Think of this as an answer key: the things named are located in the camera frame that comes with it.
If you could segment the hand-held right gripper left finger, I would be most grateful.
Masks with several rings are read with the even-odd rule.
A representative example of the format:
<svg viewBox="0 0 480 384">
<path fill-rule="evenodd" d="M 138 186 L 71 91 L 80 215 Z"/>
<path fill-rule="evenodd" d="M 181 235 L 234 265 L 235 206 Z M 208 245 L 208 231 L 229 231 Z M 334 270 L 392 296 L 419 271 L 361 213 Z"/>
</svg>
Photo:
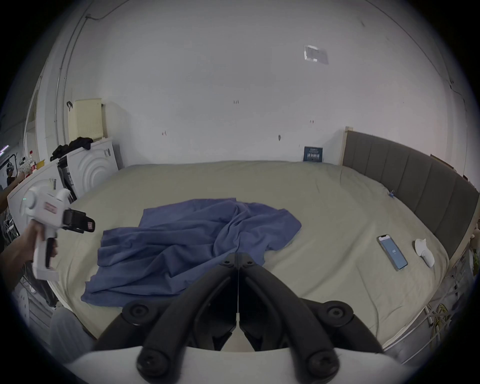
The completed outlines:
<svg viewBox="0 0 480 384">
<path fill-rule="evenodd" d="M 195 327 L 215 298 L 238 277 L 238 254 L 229 254 L 177 297 L 136 299 L 99 336 L 93 351 L 140 346 L 134 368 L 145 380 L 178 380 L 186 347 L 205 340 L 214 350 L 214 336 L 195 336 Z"/>
</svg>

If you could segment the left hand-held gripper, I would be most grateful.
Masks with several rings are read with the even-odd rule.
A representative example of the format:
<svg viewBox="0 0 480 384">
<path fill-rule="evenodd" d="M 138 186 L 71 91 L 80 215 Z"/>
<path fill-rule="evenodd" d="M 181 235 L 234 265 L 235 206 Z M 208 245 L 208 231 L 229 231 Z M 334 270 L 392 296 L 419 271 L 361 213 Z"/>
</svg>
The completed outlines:
<svg viewBox="0 0 480 384">
<path fill-rule="evenodd" d="M 25 214 L 43 226 L 43 235 L 37 237 L 34 245 L 32 271 L 37 280 L 58 281 L 59 273 L 50 265 L 53 246 L 59 230 L 77 233 L 93 233 L 94 219 L 85 212 L 71 208 L 69 189 L 58 189 L 56 194 L 34 187 L 23 198 Z"/>
</svg>

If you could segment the person's left hand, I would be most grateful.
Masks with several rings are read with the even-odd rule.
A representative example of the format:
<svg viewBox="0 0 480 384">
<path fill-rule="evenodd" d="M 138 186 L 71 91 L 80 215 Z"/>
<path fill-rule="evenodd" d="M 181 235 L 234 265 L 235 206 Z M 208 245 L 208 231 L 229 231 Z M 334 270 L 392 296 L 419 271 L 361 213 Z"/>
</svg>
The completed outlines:
<svg viewBox="0 0 480 384">
<path fill-rule="evenodd" d="M 31 219 L 25 231 L 9 244 L 8 252 L 5 252 L 8 266 L 19 270 L 25 263 L 32 262 L 37 240 L 45 240 L 45 226 Z"/>
</svg>

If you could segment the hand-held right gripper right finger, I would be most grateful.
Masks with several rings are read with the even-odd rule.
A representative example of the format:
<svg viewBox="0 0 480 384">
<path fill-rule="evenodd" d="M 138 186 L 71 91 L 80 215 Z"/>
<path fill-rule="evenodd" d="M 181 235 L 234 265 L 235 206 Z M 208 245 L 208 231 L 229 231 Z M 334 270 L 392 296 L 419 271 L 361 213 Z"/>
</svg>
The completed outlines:
<svg viewBox="0 0 480 384">
<path fill-rule="evenodd" d="M 300 298 L 246 253 L 238 255 L 238 305 L 239 325 L 255 351 L 288 348 L 298 380 L 335 378 L 335 348 L 384 355 L 349 304 Z"/>
</svg>

